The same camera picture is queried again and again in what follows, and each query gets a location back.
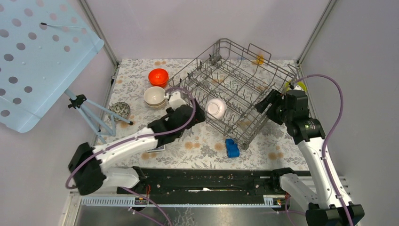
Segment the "white bowl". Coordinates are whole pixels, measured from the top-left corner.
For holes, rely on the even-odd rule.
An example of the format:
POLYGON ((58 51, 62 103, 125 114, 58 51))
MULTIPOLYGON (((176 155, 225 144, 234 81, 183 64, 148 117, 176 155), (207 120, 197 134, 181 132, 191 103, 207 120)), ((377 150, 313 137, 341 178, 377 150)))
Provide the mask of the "white bowl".
POLYGON ((222 119, 226 113, 227 104, 220 98, 212 98, 205 106, 206 116, 210 119, 222 119))

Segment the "yellow bowl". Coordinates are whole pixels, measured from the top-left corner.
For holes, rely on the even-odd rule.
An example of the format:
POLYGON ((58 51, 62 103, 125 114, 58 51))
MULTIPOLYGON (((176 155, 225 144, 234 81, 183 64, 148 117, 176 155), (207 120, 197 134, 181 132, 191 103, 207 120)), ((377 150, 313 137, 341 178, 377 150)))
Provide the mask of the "yellow bowl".
POLYGON ((301 90, 304 92, 307 92, 307 87, 305 86, 305 84, 301 81, 297 82, 297 83, 293 83, 293 82, 286 82, 285 83, 285 87, 283 89, 285 92, 290 91, 290 90, 301 90))

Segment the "beige bowl with leaf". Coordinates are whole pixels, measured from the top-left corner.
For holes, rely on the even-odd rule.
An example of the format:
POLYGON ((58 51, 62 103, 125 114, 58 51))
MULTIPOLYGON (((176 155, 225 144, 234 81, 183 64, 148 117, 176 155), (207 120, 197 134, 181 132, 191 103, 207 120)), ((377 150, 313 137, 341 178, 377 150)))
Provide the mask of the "beige bowl with leaf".
POLYGON ((152 109, 160 109, 160 108, 163 108, 163 107, 167 104, 167 102, 164 101, 164 102, 159 103, 159 104, 157 104, 157 105, 151 105, 151 104, 149 104, 149 103, 147 103, 147 102, 145 102, 145 104, 146 104, 146 106, 149 107, 149 108, 152 108, 152 109))

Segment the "grey wire dish rack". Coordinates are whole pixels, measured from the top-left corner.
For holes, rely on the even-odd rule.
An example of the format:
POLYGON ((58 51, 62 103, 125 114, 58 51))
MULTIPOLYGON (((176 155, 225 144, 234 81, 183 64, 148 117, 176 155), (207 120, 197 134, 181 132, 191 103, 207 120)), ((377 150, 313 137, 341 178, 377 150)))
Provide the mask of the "grey wire dish rack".
POLYGON ((279 63, 257 45, 244 47, 221 38, 173 72, 168 84, 188 90, 201 107, 212 98, 225 101, 224 117, 208 119, 207 123, 232 138, 241 149, 247 149, 267 122, 266 116, 255 110, 255 104, 272 89, 283 92, 285 83, 296 79, 298 74, 295 63, 279 63), (264 64, 256 65, 256 56, 260 54, 264 64))

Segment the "plain beige bowl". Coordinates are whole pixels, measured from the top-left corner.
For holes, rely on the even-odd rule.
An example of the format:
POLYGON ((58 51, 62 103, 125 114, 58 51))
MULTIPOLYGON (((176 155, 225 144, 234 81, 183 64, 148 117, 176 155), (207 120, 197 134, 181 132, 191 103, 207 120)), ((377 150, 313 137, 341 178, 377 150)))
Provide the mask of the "plain beige bowl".
POLYGON ((151 87, 144 92, 144 101, 151 104, 157 105, 165 101, 165 90, 161 87, 151 87))

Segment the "orange bowl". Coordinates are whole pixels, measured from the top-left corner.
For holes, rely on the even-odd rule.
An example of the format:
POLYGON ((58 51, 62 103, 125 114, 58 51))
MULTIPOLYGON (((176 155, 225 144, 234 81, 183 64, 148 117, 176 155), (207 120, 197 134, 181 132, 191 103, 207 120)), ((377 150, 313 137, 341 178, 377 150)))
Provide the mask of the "orange bowl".
POLYGON ((165 80, 165 81, 150 81, 150 84, 152 86, 165 88, 167 86, 167 84, 168 84, 168 80, 165 80))
POLYGON ((168 72, 163 68, 156 68, 149 72, 148 74, 149 81, 165 81, 169 80, 168 72))

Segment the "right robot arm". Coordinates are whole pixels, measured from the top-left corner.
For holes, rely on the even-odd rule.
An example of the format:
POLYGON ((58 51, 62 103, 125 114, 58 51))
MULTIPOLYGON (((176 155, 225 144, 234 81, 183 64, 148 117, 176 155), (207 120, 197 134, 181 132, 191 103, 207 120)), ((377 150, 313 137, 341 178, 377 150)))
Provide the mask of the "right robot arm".
POLYGON ((354 204, 334 168, 327 150, 327 137, 319 120, 310 117, 308 97, 301 88, 281 93, 272 89, 255 105, 259 113, 279 125, 285 124, 308 165, 315 185, 312 191, 291 169, 276 169, 270 180, 276 194, 284 191, 305 211, 309 226, 355 226, 364 217, 360 204, 354 204))

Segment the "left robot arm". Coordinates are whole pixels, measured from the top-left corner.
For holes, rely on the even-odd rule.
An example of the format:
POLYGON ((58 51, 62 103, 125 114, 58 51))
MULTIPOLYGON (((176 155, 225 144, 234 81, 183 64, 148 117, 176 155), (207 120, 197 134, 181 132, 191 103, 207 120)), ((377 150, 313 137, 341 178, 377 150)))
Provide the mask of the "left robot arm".
POLYGON ((133 168, 115 167, 122 159, 174 142, 186 129, 206 120, 206 113, 197 101, 194 107, 182 105, 168 108, 167 114, 149 123, 142 130, 117 141, 90 146, 80 144, 68 164, 70 176, 66 188, 89 195, 101 187, 126 187, 139 194, 146 181, 133 168))

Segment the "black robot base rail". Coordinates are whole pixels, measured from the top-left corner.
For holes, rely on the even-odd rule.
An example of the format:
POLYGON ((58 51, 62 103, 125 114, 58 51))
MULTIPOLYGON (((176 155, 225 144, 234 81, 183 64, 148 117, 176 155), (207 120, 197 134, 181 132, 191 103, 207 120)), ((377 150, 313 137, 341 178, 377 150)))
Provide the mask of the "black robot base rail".
POLYGON ((158 205, 262 205, 265 195, 284 197, 279 177, 294 173, 275 170, 158 169, 134 167, 140 181, 132 192, 158 205))

